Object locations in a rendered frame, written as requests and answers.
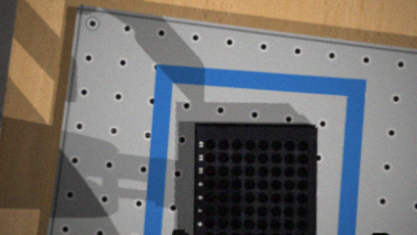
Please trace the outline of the blue tape border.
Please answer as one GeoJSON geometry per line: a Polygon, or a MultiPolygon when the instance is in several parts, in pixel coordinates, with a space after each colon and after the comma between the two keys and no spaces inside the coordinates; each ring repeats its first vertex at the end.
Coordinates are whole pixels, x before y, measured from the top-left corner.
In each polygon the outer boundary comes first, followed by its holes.
{"type": "Polygon", "coordinates": [[[355,235],[366,79],[157,65],[144,235],[162,235],[172,83],[347,96],[338,235],[355,235]]]}

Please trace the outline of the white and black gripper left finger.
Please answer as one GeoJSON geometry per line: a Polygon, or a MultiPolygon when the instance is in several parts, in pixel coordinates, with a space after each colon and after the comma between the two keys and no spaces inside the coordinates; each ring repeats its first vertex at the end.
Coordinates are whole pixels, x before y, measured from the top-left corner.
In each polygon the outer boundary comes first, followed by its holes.
{"type": "Polygon", "coordinates": [[[189,235],[189,233],[185,233],[185,230],[175,230],[175,229],[173,229],[172,235],[189,235]]]}

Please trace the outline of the black well plate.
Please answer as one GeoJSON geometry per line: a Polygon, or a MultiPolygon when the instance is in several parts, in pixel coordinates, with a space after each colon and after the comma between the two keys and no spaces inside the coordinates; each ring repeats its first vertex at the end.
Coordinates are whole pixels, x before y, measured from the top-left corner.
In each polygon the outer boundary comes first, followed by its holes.
{"type": "Polygon", "coordinates": [[[315,124],[195,123],[194,235],[316,235],[316,221],[315,124]]]}

